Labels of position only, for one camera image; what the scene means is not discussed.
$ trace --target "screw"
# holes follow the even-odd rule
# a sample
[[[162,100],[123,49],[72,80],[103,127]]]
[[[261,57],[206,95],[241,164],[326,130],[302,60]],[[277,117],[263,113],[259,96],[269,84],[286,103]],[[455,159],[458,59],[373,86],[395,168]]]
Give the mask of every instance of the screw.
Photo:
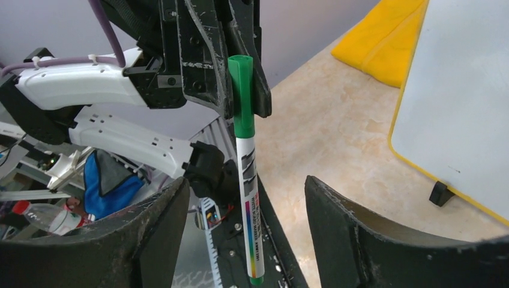
[[[191,43],[191,45],[193,46],[198,46],[200,45],[202,42],[200,41],[200,38],[198,37],[191,37],[191,39],[189,39],[189,42]]]
[[[193,88],[198,92],[203,92],[203,90],[205,90],[205,85],[203,85],[203,83],[200,81],[195,81],[193,83]]]
[[[176,80],[173,77],[168,78],[168,85],[173,86],[176,84]]]

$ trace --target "marble floor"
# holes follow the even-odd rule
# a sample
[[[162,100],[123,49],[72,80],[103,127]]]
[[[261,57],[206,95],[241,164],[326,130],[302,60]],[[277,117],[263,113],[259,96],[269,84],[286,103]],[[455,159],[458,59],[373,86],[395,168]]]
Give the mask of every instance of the marble floor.
[[[320,287],[304,181],[317,176],[353,201],[403,225],[477,241],[509,227],[454,197],[428,201],[434,182],[398,160],[389,133],[399,90],[318,53],[273,89],[273,115],[256,119],[257,167],[310,287]]]

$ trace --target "black clamp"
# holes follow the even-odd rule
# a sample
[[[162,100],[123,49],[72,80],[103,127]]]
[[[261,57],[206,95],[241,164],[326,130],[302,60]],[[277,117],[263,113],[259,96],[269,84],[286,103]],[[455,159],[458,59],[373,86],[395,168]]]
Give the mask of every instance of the black clamp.
[[[224,207],[239,199],[238,170],[234,161],[224,162],[218,147],[202,142],[192,143],[194,151],[189,163],[182,166],[198,198],[210,197]]]
[[[444,206],[454,193],[447,188],[447,185],[440,181],[436,181],[429,200],[438,207]]]

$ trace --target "red bottle cap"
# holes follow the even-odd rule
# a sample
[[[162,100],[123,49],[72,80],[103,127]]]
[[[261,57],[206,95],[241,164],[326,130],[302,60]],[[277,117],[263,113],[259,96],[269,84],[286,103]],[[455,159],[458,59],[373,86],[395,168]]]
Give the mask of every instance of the red bottle cap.
[[[26,200],[18,201],[13,207],[13,212],[19,215],[22,215],[23,212],[30,206],[30,202]]]

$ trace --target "white robot arm segment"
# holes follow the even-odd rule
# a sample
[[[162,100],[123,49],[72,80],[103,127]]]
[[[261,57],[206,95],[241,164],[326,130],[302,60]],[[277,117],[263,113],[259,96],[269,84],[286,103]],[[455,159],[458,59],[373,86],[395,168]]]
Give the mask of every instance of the white robot arm segment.
[[[138,48],[124,51],[127,67],[134,65],[141,55]],[[100,103],[146,106],[123,71],[121,67],[104,63],[25,69],[16,88],[43,110]]]
[[[178,140],[134,125],[94,107],[84,107],[69,129],[71,142],[122,155],[161,170],[171,178],[183,176],[193,148]]]

